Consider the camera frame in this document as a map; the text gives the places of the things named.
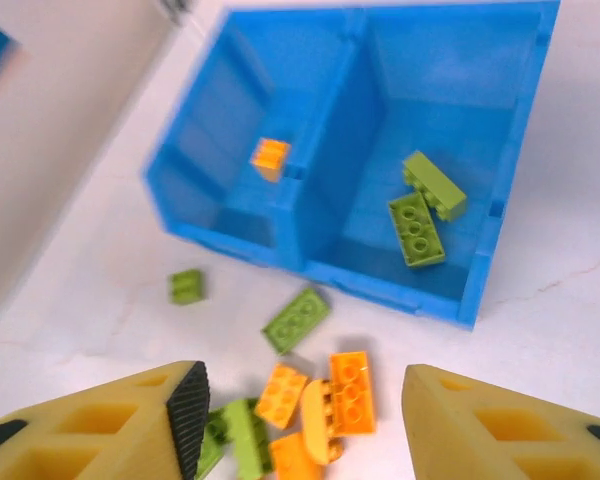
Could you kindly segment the small green lego brick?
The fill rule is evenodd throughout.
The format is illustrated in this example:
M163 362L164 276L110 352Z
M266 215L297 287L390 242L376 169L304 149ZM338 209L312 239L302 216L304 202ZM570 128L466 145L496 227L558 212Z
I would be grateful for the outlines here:
M205 299L205 277L199 269L189 269L169 276L171 302L189 305Z

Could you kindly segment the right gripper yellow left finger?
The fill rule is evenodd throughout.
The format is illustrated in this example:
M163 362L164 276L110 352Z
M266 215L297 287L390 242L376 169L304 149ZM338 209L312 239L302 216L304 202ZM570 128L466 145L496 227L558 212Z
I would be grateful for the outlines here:
M0 418L0 480L195 480L206 366L177 361Z

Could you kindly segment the blue two-compartment bin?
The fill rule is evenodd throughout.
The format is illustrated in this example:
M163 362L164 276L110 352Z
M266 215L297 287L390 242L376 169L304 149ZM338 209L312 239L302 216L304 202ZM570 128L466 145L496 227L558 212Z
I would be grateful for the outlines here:
M472 328L560 0L234 10L146 178L165 229ZM291 144L278 182L250 164ZM466 195L446 259L406 265L388 204L424 153Z

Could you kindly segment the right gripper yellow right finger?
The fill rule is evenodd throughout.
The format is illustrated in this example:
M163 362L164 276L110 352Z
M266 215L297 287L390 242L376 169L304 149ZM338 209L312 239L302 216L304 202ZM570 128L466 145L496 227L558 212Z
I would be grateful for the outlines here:
M425 364L402 414L416 480L600 480L600 418Z

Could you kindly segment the orange curved lego piece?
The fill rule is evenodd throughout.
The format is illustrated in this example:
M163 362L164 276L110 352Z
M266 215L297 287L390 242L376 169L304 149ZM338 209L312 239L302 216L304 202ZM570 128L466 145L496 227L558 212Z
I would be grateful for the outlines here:
M344 451L335 434L332 388L325 379L311 381L300 399L302 434L309 456L319 465L338 460Z

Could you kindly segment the orange lego brick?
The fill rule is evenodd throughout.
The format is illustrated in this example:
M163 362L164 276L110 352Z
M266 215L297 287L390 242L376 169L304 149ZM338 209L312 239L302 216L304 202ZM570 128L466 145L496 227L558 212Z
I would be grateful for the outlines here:
M256 403L256 415L279 430L287 429L308 379L290 366L276 364Z
M279 181L291 144L281 140L262 137L250 158L250 164L267 181Z
M367 353L335 353L329 365L336 436L373 434L376 415Z
M277 480L323 480L323 467L309 456L301 433L271 442L269 452Z

